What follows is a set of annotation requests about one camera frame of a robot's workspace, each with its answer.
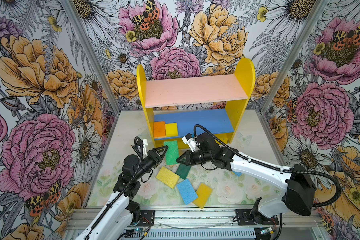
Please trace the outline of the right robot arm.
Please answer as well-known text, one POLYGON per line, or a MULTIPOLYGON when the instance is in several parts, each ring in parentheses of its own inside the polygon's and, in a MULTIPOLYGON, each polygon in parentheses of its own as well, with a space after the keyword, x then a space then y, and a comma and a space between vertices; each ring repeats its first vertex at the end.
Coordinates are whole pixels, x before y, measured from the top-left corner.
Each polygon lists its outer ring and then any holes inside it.
POLYGON ((276 194, 256 199, 251 210, 253 219, 270 219, 286 212, 311 215, 315 186, 303 167, 268 164, 236 149, 220 146, 208 133, 195 138, 187 134, 182 141, 189 149, 177 159, 180 164, 195 166, 210 162, 218 169, 249 175, 279 189, 276 194))

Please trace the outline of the light green sponge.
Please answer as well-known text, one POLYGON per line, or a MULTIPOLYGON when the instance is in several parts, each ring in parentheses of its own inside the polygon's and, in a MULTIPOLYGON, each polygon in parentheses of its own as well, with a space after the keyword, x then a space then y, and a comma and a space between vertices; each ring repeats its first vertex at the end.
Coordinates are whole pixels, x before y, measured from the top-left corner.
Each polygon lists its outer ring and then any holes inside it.
POLYGON ((179 148, 177 141, 164 142, 164 145, 168 147, 166 152, 166 165, 172 166, 177 164, 177 158, 179 157, 179 148))

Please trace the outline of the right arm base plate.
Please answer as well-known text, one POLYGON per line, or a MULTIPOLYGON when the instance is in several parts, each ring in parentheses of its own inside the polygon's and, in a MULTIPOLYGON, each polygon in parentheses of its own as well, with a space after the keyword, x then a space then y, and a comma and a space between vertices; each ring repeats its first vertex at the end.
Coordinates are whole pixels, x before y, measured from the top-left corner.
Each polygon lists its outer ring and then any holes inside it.
POLYGON ((278 226, 279 219, 276 216, 272 218, 266 218, 261 214, 253 214, 249 209, 236 209, 233 222, 238 223, 239 226, 255 226, 255 225, 267 225, 278 226))

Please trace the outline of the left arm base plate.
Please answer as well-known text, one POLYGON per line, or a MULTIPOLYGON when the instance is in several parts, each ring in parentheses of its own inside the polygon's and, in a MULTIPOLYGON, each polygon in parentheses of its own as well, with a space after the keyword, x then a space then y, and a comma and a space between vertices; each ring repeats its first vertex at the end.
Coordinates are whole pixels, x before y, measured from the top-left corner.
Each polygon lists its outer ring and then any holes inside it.
POLYGON ((152 227, 155 223, 155 210, 138 210, 133 213, 130 227, 152 227))

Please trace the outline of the orange sponge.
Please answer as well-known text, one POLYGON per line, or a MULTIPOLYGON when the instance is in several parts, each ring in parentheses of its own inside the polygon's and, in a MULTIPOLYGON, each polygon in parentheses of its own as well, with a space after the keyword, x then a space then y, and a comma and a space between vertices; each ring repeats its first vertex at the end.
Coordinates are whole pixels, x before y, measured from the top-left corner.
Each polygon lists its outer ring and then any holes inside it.
POLYGON ((164 121, 154 122, 154 138, 162 139, 166 137, 166 123, 164 121))

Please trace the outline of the dark green sponge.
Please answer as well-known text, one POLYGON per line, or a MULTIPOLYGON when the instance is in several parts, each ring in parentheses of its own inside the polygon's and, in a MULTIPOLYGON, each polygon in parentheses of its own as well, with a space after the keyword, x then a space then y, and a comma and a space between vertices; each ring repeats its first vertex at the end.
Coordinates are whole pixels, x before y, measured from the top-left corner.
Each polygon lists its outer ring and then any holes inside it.
POLYGON ((180 164, 178 169, 176 170, 176 174, 183 180, 185 180, 189 174, 189 171, 192 166, 186 166, 183 164, 180 164))

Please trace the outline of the bright yellow sponge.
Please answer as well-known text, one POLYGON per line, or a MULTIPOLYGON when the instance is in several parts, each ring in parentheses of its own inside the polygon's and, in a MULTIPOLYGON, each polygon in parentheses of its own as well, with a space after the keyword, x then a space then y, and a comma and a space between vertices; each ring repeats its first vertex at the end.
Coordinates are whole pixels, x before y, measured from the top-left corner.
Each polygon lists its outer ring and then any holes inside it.
POLYGON ((177 123, 165 124, 165 130, 166 130, 166 138, 177 137, 179 135, 177 123))

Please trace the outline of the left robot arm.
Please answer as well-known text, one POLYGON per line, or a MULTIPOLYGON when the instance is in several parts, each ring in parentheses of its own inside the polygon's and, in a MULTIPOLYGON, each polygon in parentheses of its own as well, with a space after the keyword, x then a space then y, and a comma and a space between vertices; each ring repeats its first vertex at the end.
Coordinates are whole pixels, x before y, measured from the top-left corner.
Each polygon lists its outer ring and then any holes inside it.
POLYGON ((141 205, 133 198, 141 186, 140 179, 153 171, 165 158, 167 146, 153 148, 147 156, 141 151, 124 159, 122 172, 109 200, 77 240, 113 240, 121 236, 130 225, 139 222, 141 205))

